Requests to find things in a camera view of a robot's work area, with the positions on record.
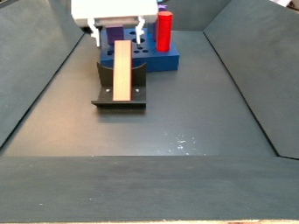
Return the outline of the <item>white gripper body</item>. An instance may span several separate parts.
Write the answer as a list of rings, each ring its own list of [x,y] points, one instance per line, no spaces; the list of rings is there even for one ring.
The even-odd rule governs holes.
[[[138,18],[153,23],[157,14],[156,0],[70,0],[70,15],[78,27],[137,25]]]

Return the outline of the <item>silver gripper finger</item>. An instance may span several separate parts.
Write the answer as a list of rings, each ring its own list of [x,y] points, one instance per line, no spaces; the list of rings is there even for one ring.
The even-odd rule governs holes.
[[[145,25],[145,19],[144,17],[138,16],[137,25],[134,27],[134,42],[137,47],[141,44],[141,36],[144,35],[144,25]]]
[[[94,19],[88,18],[88,28],[90,29],[90,37],[96,40],[96,46],[100,47],[98,28],[94,26],[94,24]]]

